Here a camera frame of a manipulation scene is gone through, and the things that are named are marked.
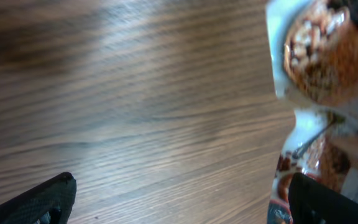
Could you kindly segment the beige dog bone treat bag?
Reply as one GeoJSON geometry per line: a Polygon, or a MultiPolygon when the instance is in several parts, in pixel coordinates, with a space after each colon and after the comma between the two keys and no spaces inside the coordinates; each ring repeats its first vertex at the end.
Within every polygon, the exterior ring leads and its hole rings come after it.
{"type": "Polygon", "coordinates": [[[293,223],[296,173],[358,204],[358,0],[273,0],[266,19],[275,93],[295,113],[267,222],[293,223]]]}

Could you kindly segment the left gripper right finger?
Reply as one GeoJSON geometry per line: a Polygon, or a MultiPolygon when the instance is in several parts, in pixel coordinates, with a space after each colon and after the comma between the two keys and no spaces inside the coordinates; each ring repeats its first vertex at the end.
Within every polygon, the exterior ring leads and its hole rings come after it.
{"type": "Polygon", "coordinates": [[[301,173],[293,175],[288,201],[293,224],[358,224],[357,203],[301,173]]]}

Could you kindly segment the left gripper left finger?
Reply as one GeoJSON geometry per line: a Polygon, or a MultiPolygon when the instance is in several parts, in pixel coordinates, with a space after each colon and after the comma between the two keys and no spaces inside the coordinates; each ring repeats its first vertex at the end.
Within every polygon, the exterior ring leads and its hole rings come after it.
{"type": "Polygon", "coordinates": [[[0,204],[0,224],[66,224],[76,197],[76,180],[63,172],[0,204]]]}

